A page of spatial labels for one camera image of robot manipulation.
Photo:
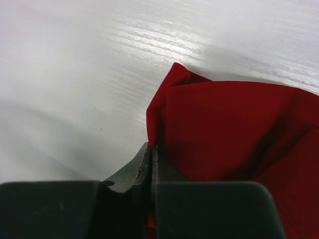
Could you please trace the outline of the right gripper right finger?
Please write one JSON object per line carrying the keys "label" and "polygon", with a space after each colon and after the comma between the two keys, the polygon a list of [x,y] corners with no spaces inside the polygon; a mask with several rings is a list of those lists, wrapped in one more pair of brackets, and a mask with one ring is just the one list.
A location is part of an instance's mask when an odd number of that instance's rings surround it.
{"label": "right gripper right finger", "polygon": [[194,182],[153,148],[151,189],[159,239],[283,239],[275,202],[261,184]]}

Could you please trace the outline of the red pleated skirt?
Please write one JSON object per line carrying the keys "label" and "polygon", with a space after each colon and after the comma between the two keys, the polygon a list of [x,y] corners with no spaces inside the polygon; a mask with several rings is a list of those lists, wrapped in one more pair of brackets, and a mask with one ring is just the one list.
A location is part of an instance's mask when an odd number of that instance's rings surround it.
{"label": "red pleated skirt", "polygon": [[195,181],[255,181],[290,239],[319,236],[319,98],[268,83],[211,81],[174,63],[147,109],[151,146]]}

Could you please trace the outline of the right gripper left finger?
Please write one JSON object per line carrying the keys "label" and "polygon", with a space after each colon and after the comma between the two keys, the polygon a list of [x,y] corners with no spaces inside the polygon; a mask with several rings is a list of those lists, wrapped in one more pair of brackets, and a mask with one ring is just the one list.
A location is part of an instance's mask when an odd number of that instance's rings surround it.
{"label": "right gripper left finger", "polygon": [[152,150],[103,181],[8,182],[0,186],[3,239],[145,239]]}

